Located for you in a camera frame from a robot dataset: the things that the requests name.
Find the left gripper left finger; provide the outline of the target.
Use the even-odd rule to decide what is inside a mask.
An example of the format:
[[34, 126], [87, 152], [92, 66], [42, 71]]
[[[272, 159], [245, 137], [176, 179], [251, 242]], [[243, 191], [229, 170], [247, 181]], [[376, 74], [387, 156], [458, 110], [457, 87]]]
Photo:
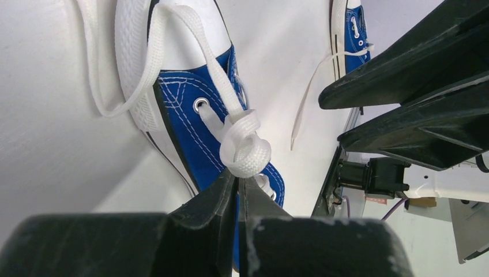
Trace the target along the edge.
[[170, 214], [28, 217], [1, 250], [1, 275], [230, 276], [236, 192], [224, 171]]

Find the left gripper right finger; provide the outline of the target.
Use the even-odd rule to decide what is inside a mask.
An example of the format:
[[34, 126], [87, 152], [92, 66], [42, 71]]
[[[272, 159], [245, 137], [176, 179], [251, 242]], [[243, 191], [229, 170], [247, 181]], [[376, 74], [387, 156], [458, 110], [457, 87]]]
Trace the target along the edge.
[[412, 276], [394, 231], [372, 219], [293, 217], [239, 180], [241, 276]]

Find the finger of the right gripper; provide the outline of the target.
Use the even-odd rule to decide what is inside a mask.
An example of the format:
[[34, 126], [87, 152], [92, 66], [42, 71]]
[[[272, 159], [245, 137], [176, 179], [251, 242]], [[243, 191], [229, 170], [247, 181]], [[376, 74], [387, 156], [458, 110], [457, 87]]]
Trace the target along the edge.
[[343, 133], [338, 141], [347, 152], [446, 170], [488, 151], [488, 81], [396, 108]]
[[443, 1], [387, 50], [327, 86], [324, 110], [406, 104], [488, 80], [488, 2]]

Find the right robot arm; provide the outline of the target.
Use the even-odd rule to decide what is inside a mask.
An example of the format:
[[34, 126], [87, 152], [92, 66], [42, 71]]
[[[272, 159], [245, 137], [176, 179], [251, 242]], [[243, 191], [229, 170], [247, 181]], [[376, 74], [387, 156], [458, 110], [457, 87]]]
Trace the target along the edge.
[[326, 110], [395, 104], [338, 137], [409, 164], [410, 199], [449, 200], [461, 263], [488, 252], [488, 2], [443, 1], [370, 62], [326, 87]]

